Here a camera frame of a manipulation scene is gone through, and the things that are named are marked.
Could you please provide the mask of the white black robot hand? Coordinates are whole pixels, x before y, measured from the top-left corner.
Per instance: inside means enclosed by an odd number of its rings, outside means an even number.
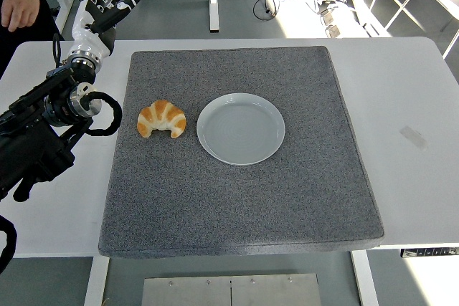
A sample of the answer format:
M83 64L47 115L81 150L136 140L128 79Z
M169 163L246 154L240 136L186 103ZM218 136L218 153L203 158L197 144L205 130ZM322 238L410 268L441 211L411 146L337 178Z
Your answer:
M83 0L72 26L73 46L69 61L88 57L99 64L114 49L116 25L124 20L141 0Z

